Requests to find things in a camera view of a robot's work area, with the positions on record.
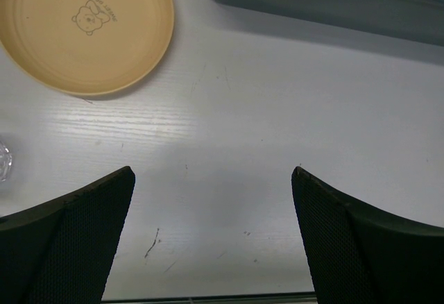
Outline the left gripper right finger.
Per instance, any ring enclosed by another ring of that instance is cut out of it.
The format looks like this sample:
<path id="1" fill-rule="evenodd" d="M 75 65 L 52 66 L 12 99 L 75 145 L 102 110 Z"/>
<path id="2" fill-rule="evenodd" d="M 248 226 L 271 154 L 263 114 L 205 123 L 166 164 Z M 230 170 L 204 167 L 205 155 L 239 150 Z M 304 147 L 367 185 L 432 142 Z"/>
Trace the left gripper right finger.
<path id="1" fill-rule="evenodd" d="M 296 167 L 293 202 L 319 303 L 442 303 L 443 229 L 391 214 Z"/>

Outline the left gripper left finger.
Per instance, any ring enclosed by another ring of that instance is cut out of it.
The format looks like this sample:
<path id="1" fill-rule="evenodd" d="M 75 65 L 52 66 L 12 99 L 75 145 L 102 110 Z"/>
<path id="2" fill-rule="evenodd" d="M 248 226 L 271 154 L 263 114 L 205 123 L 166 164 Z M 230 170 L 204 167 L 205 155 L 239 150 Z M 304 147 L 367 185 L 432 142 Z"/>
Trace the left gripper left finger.
<path id="1" fill-rule="evenodd" d="M 129 166 L 1 218 L 2 303 L 100 303 L 135 187 Z"/>

